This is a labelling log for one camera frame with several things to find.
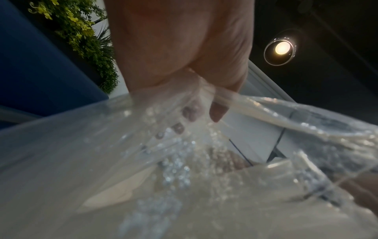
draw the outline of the plastic bag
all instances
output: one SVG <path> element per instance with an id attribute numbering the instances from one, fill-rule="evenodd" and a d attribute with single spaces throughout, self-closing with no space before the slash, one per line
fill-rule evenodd
<path id="1" fill-rule="evenodd" d="M 177 77 L 1 132 L 0 238 L 378 235 L 338 187 L 377 166 L 377 126 Z M 212 101 L 230 109 L 218 124 Z M 286 159 L 266 164 L 253 126 L 281 131 Z"/>

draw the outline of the dark ceiling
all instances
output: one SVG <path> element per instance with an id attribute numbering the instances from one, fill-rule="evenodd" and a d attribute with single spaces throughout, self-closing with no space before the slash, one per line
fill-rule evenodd
<path id="1" fill-rule="evenodd" d="M 256 0 L 250 60 L 295 101 L 378 124 L 378 2 Z M 265 46 L 297 29 L 297 55 L 274 67 Z"/>

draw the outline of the green plant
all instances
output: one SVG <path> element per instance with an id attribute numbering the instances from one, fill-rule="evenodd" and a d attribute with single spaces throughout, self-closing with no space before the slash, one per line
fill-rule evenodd
<path id="1" fill-rule="evenodd" d="M 91 14 L 104 18 L 104 10 L 95 0 L 40 0 L 30 2 L 30 6 L 29 12 L 42 14 L 59 25 L 56 33 L 96 68 L 104 79 L 100 88 L 110 93 L 118 84 L 118 75 L 110 35 L 106 34 L 108 28 L 101 29 L 98 36 L 92 29 Z"/>

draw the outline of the clear plastic bag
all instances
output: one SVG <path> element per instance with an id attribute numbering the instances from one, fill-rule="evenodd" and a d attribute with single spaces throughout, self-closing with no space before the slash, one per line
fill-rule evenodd
<path id="1" fill-rule="evenodd" d="M 378 236 L 338 187 L 377 166 L 377 126 L 178 77 L 1 132 L 0 238 Z M 266 164 L 254 126 L 286 159 Z"/>

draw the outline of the glowing light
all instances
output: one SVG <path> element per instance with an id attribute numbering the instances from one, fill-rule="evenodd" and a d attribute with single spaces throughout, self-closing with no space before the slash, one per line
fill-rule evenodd
<path id="1" fill-rule="evenodd" d="M 289 50 L 290 50 L 290 44 L 285 41 L 278 43 L 275 49 L 278 55 L 286 54 L 289 52 Z"/>

